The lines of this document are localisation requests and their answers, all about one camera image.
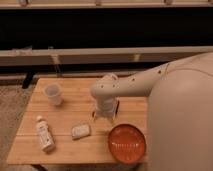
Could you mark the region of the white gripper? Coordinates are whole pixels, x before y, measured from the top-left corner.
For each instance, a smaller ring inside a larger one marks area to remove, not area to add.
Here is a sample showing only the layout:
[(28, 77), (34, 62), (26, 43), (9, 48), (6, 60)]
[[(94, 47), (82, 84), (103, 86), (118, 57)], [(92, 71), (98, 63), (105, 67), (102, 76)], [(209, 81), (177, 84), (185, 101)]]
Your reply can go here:
[(93, 118), (94, 120), (100, 117), (113, 117), (117, 118), (119, 111), (116, 111), (118, 105), (118, 100), (116, 98), (106, 99), (106, 100), (97, 100), (96, 101), (96, 115)]

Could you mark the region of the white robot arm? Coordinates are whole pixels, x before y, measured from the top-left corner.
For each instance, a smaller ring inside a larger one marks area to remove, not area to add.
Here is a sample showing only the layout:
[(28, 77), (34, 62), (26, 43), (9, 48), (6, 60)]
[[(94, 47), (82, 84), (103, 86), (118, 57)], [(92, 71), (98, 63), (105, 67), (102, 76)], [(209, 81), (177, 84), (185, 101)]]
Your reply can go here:
[(148, 98), (148, 171), (213, 171), (213, 52), (108, 74), (90, 92), (101, 115), (117, 97)]

